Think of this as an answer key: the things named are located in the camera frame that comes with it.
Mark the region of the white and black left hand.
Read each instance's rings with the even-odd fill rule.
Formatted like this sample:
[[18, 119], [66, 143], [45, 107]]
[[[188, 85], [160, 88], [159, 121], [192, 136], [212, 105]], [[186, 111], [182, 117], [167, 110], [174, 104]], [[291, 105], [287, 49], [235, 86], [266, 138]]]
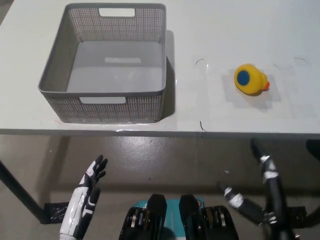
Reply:
[[96, 186], [106, 175], [108, 160], [102, 155], [94, 160], [74, 189], [59, 231], [60, 240], [82, 240], [93, 218], [101, 190]]

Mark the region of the black right hand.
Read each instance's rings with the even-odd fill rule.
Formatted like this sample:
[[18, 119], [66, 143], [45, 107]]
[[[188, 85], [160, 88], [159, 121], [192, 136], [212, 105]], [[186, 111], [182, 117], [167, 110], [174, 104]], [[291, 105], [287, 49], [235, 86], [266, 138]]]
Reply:
[[250, 140], [250, 149], [261, 170], [265, 186], [265, 207], [244, 197], [226, 183], [217, 182], [218, 188], [228, 204], [240, 215], [258, 226], [269, 226], [270, 240], [298, 240], [300, 236], [291, 227], [283, 185], [272, 156], [256, 138]]

